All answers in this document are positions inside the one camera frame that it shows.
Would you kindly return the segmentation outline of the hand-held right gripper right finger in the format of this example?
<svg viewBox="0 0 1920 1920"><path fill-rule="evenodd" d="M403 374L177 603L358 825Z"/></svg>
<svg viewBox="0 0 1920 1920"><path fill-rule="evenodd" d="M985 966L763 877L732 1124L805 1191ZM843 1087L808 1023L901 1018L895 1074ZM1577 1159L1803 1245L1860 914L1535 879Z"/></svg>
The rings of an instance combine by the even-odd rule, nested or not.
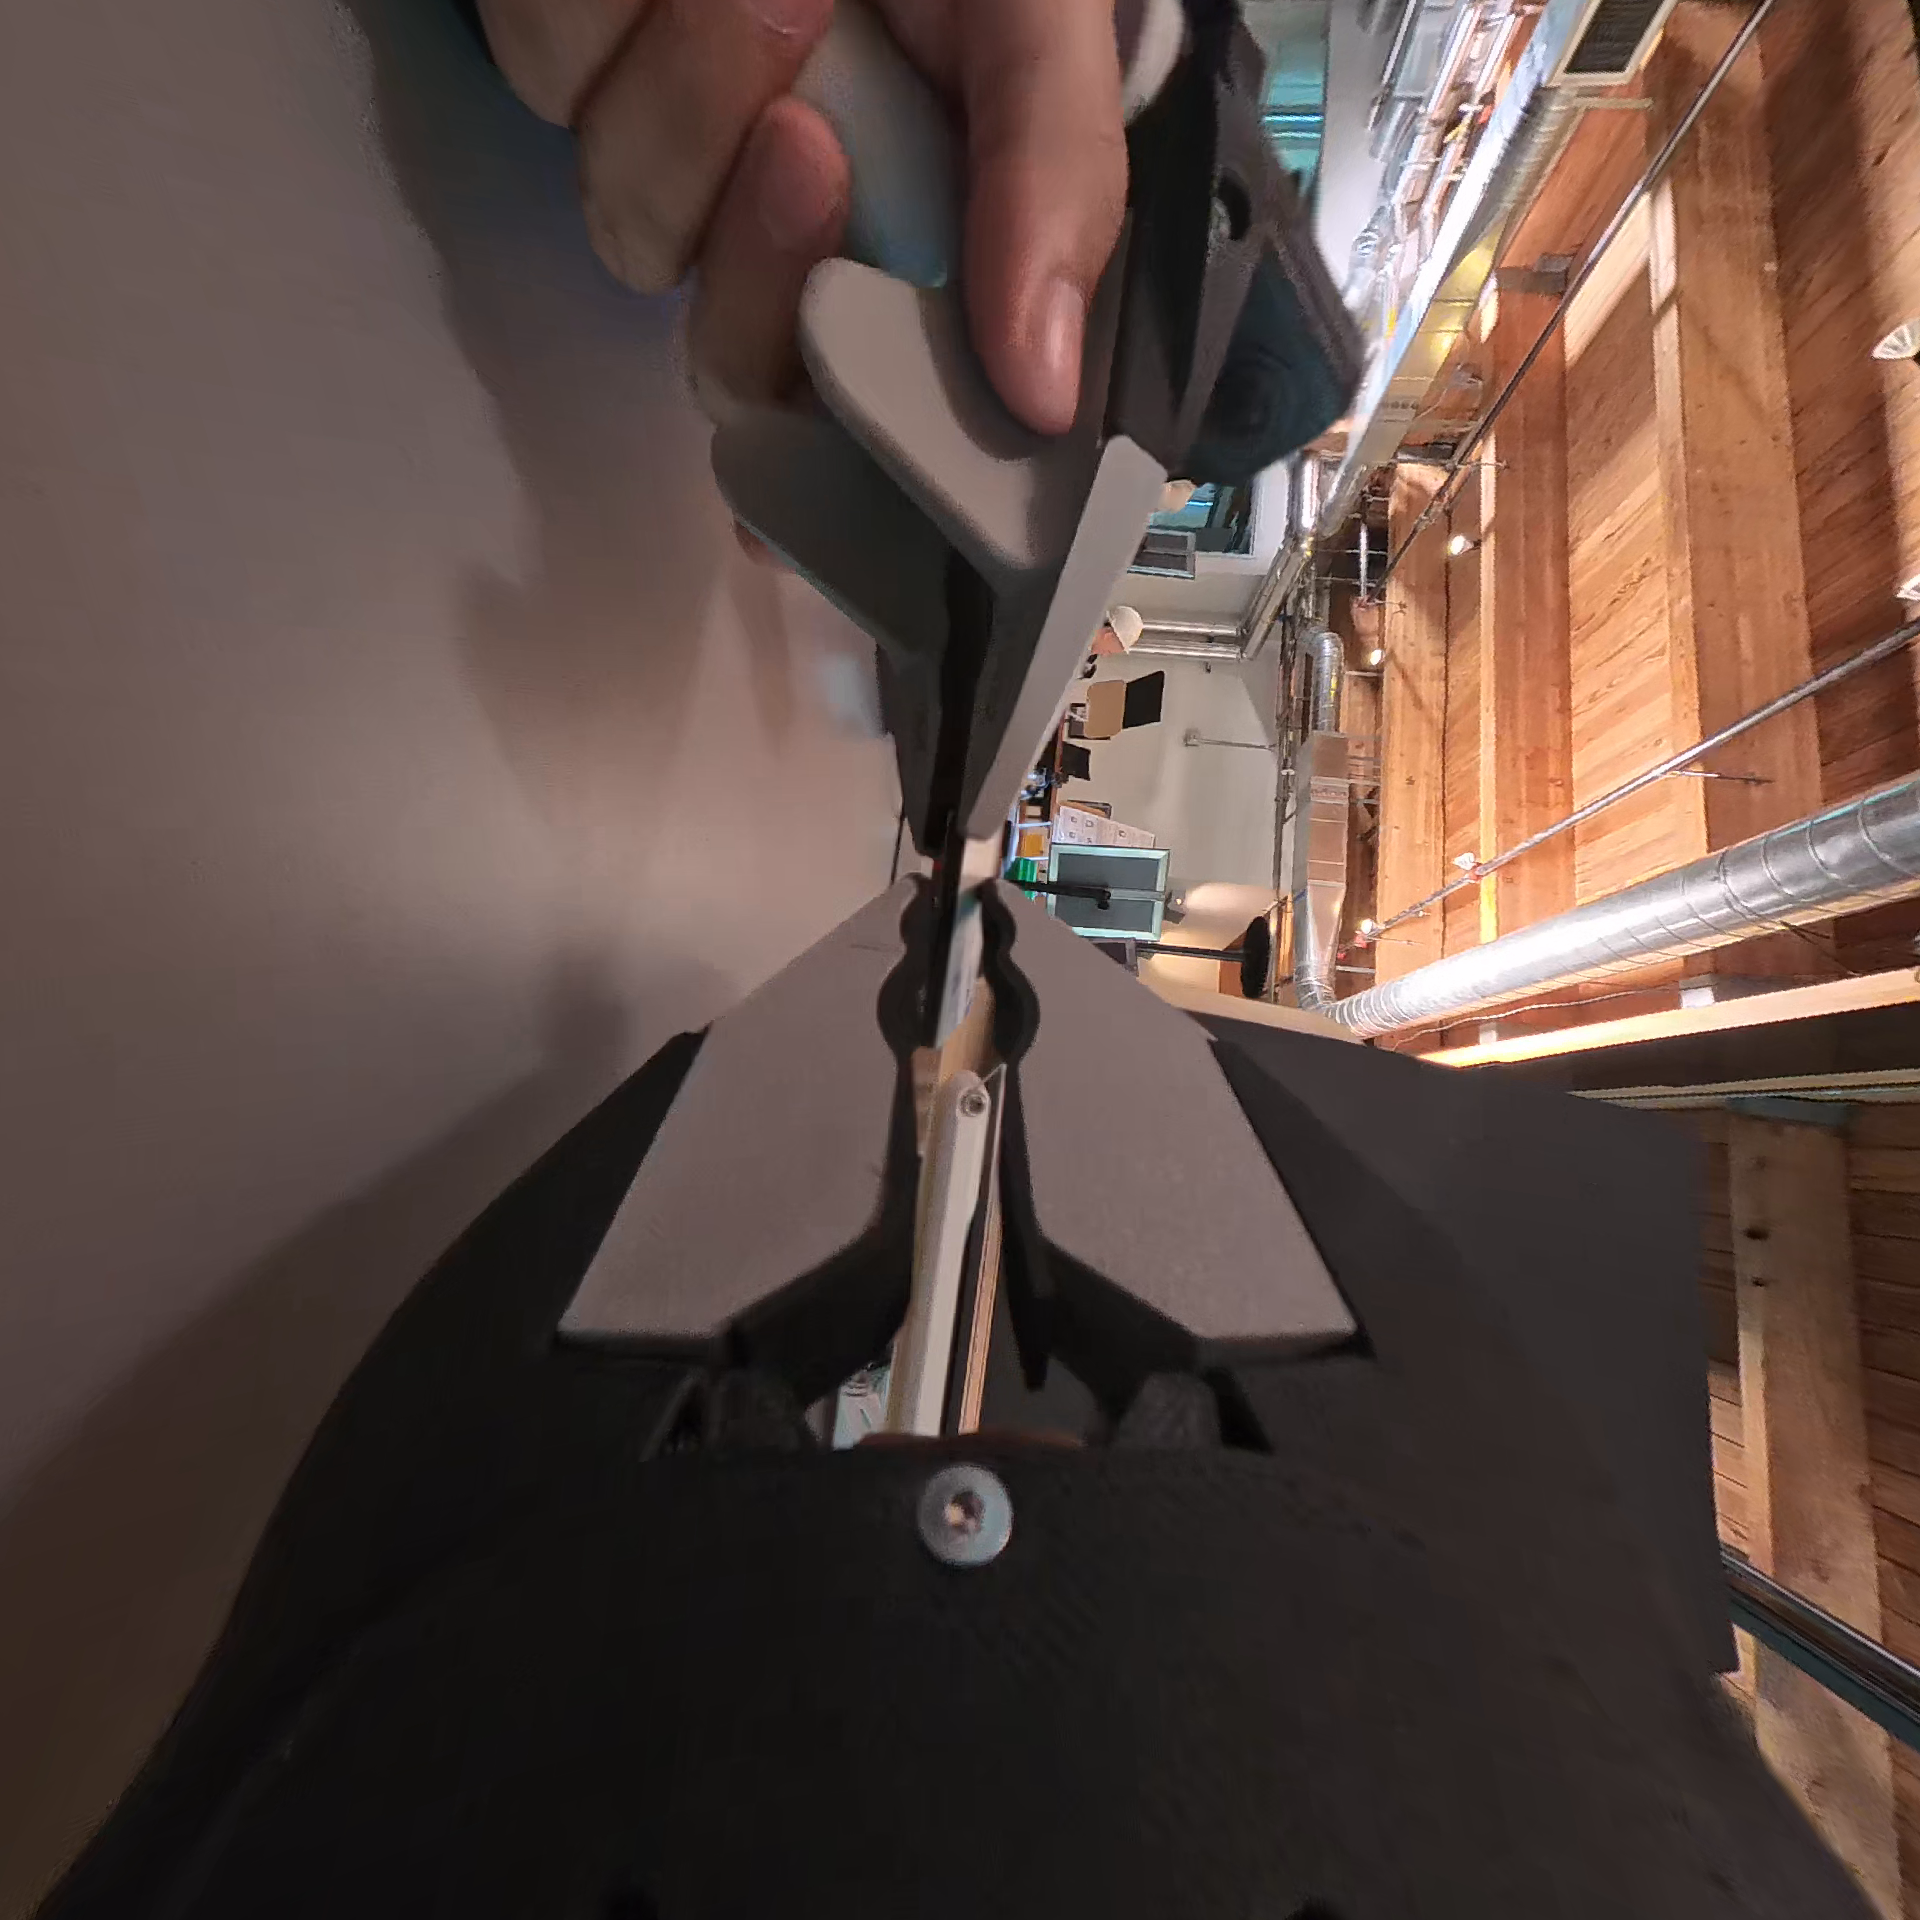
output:
<svg viewBox="0 0 1920 1920"><path fill-rule="evenodd" d="M1024 1382L1139 1389L1351 1348L1356 1313L1208 1028L1001 882L978 910Z"/></svg>

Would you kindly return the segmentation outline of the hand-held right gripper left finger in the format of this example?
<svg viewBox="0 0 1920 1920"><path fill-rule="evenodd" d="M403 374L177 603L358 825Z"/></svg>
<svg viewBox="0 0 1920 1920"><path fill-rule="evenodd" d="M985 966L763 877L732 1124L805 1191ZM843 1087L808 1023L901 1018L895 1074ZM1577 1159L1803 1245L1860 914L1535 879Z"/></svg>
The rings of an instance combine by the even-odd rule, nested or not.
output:
<svg viewBox="0 0 1920 1920"><path fill-rule="evenodd" d="M905 875L693 1051L558 1322L803 1404L873 1364L911 1284L929 885Z"/></svg>

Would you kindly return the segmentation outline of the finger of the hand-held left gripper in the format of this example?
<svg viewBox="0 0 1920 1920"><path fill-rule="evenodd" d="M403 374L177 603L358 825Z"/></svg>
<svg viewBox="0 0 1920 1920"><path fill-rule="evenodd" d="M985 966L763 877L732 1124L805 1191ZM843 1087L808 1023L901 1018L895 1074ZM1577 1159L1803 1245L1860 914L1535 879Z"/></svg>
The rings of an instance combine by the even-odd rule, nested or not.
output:
<svg viewBox="0 0 1920 1920"><path fill-rule="evenodd" d="M735 519L873 639L908 831L938 855L948 539L826 411L744 409L714 429L711 462Z"/></svg>
<svg viewBox="0 0 1920 1920"><path fill-rule="evenodd" d="M973 697L959 827L981 840L1004 819L1057 729L1108 603L1141 548L1166 468L1136 440L1101 451L1069 552L995 605Z"/></svg>

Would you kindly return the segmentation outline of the person's left hand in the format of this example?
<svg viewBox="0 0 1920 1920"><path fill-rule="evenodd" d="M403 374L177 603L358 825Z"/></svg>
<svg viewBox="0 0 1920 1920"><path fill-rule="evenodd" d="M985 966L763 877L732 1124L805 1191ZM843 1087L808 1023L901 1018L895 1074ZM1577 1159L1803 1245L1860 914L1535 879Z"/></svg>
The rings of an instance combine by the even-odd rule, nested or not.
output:
<svg viewBox="0 0 1920 1920"><path fill-rule="evenodd" d="M799 95L828 2L482 2L492 60L575 133L589 236L638 294L691 281L686 355L708 420L799 392L814 265L843 249L852 170ZM969 161L973 345L1027 428L1076 417L1129 152L1112 4L877 4L956 108Z"/></svg>

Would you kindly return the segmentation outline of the black round stand base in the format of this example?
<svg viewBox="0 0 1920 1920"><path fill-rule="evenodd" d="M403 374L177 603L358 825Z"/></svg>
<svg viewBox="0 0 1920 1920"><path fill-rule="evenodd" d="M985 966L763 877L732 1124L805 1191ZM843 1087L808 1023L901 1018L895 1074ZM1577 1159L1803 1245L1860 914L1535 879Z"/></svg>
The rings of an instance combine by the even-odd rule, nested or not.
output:
<svg viewBox="0 0 1920 1920"><path fill-rule="evenodd" d="M1221 988L1221 992L1250 1000L1267 997L1277 959L1275 922L1271 916L1246 922L1236 939L1221 947L1166 939L1136 939L1134 947L1139 955L1147 958L1213 962L1214 969L1225 972L1228 977L1228 985Z"/></svg>

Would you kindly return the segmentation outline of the teal-framed panel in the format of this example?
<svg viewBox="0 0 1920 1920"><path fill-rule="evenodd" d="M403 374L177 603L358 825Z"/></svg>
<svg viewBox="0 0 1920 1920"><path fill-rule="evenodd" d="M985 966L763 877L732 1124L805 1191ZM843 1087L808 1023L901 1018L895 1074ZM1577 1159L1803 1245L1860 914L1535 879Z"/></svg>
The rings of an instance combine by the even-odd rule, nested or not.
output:
<svg viewBox="0 0 1920 1920"><path fill-rule="evenodd" d="M1095 939L1157 943L1173 854L1161 845L1057 841L1041 891L1053 918Z"/></svg>

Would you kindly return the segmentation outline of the white air vent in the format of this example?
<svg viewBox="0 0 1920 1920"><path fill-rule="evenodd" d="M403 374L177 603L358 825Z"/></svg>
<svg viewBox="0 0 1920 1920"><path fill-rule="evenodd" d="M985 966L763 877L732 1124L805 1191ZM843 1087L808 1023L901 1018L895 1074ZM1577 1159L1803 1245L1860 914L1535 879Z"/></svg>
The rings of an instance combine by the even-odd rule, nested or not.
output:
<svg viewBox="0 0 1920 1920"><path fill-rule="evenodd" d="M1630 82L1673 7L1675 2L1551 2L1548 84L1593 89Z"/></svg>

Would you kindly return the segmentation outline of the silver spiral duct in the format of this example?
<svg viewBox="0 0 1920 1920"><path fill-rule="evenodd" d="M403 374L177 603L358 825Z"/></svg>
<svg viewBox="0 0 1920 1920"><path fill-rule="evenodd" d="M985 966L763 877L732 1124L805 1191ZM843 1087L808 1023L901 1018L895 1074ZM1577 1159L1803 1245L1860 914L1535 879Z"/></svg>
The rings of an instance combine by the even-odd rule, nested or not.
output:
<svg viewBox="0 0 1920 1920"><path fill-rule="evenodd" d="M1307 652L1309 727L1294 757L1293 985L1303 1007L1331 1016L1351 882L1353 772L1343 727L1346 654L1331 628L1311 632Z"/></svg>
<svg viewBox="0 0 1920 1920"><path fill-rule="evenodd" d="M1448 1025L1533 992L1789 933L1916 891L1918 779L1906 777L1365 992L1304 996L1303 1007L1377 1039Z"/></svg>

